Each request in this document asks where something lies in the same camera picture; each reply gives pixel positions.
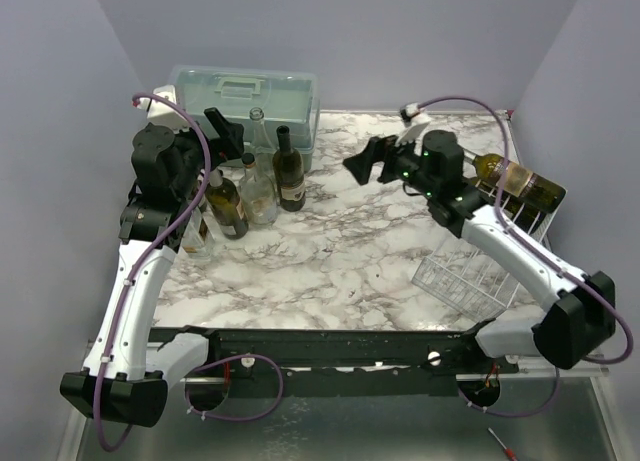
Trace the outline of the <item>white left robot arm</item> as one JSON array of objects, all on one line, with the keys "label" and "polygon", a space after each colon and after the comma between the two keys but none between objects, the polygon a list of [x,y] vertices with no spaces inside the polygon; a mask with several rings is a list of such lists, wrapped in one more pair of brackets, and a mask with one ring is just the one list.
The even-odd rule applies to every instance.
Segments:
[{"label": "white left robot arm", "polygon": [[120,216],[118,271],[107,311],[78,372],[67,372],[61,395],[87,418],[152,427],[169,390],[194,371],[214,374],[220,349],[200,329],[151,332],[159,292],[185,233],[186,209],[198,189],[205,151],[212,167],[244,151],[244,128],[216,108],[204,116],[214,135],[202,144],[193,130],[174,132],[150,122],[133,138],[135,181]]}]

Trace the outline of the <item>green wine bottle tan label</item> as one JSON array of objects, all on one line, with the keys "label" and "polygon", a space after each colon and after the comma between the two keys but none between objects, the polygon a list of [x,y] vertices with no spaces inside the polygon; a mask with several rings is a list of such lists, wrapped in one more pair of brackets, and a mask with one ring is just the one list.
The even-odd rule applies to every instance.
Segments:
[{"label": "green wine bottle tan label", "polygon": [[219,169],[209,174],[205,197],[226,238],[237,240],[247,234],[249,222],[238,189]]}]

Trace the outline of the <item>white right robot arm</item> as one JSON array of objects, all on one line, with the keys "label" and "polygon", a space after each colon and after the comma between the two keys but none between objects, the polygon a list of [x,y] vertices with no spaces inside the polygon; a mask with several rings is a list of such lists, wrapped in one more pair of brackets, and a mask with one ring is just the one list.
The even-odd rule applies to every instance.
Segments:
[{"label": "white right robot arm", "polygon": [[395,136],[371,138],[360,153],[343,161],[355,180],[368,183],[374,164],[382,184],[401,181],[427,200],[431,217],[483,251],[534,298],[540,319],[496,318],[476,329],[460,348],[460,360],[480,373],[496,358],[541,356],[569,370],[611,338],[615,285],[603,272],[588,275],[555,257],[511,221],[499,221],[490,198],[463,175],[463,150],[448,131],[427,132],[422,148]]}]

